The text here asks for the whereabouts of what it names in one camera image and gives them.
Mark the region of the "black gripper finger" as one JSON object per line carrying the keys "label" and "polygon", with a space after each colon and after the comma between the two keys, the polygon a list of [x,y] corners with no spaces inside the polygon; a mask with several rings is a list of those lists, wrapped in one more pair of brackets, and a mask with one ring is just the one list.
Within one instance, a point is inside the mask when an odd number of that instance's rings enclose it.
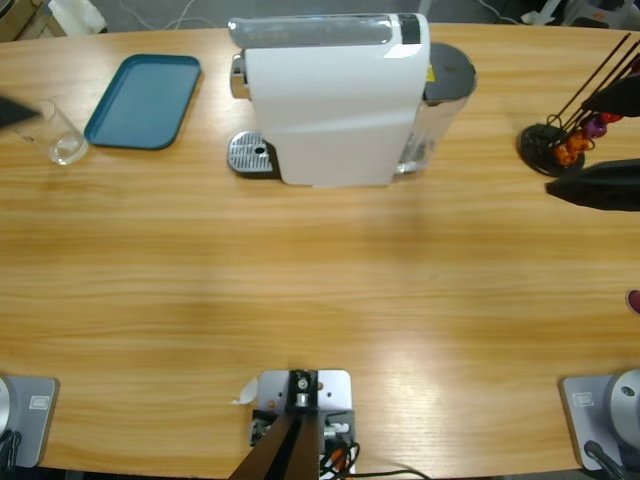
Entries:
{"label": "black gripper finger", "polygon": [[8,97],[0,97],[0,128],[7,129],[17,124],[38,118],[41,113]]}
{"label": "black gripper finger", "polygon": [[639,106],[638,74],[631,74],[614,81],[611,85],[592,94],[583,102],[586,110],[611,113],[623,117],[638,117]]}
{"label": "black gripper finger", "polygon": [[639,210],[639,160],[606,161],[567,173],[545,185],[546,193],[602,211]]}

